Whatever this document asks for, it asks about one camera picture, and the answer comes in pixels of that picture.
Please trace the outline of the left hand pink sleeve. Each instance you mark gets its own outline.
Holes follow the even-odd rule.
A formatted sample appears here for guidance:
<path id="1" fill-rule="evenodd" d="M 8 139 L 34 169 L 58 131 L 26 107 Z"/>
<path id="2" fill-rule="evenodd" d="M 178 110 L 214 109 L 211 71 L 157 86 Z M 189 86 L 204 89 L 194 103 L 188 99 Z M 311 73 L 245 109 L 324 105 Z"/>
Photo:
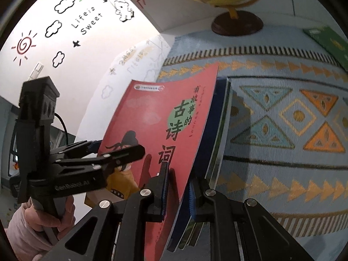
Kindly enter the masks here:
<path id="1" fill-rule="evenodd" d="M 56 228 L 57 239 L 62 239 L 75 223 L 74 197 L 65 201 L 65 212 L 58 219 L 44 211 L 36 210 L 31 200 L 23 203 L 13 214 L 5 229 L 7 238 L 18 260 L 40 260 L 52 249 L 52 244 L 44 237 L 45 228 Z"/>

